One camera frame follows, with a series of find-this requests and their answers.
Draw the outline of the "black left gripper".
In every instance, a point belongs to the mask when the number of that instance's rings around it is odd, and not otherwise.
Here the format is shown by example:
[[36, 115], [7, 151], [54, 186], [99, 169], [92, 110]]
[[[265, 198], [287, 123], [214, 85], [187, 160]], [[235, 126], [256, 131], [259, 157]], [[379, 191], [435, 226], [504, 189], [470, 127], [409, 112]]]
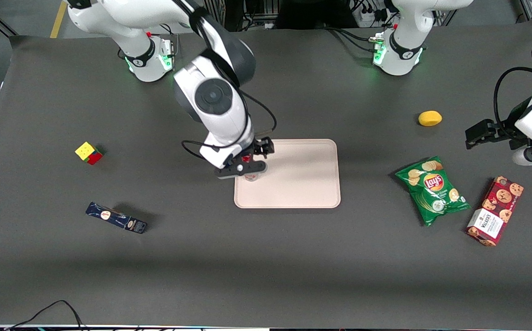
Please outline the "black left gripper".
[[476, 128], [468, 128], [465, 131], [465, 137], [466, 149], [472, 149], [476, 145], [482, 144], [485, 138], [489, 138], [489, 142], [492, 143], [507, 141], [509, 149], [512, 151], [528, 147], [530, 144], [529, 138], [513, 125], [507, 126], [506, 121], [500, 124], [492, 119], [484, 119], [476, 124]]

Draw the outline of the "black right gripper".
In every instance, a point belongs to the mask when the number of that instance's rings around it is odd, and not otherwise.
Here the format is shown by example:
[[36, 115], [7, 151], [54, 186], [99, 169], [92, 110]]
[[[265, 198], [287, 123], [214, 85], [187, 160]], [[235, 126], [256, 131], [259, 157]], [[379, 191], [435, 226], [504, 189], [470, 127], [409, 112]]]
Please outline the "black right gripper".
[[[270, 137], [262, 137], [253, 141], [253, 155], [250, 157], [251, 162], [265, 162], [267, 156], [275, 152], [274, 142]], [[246, 155], [239, 154], [236, 156], [236, 163], [246, 163]]]

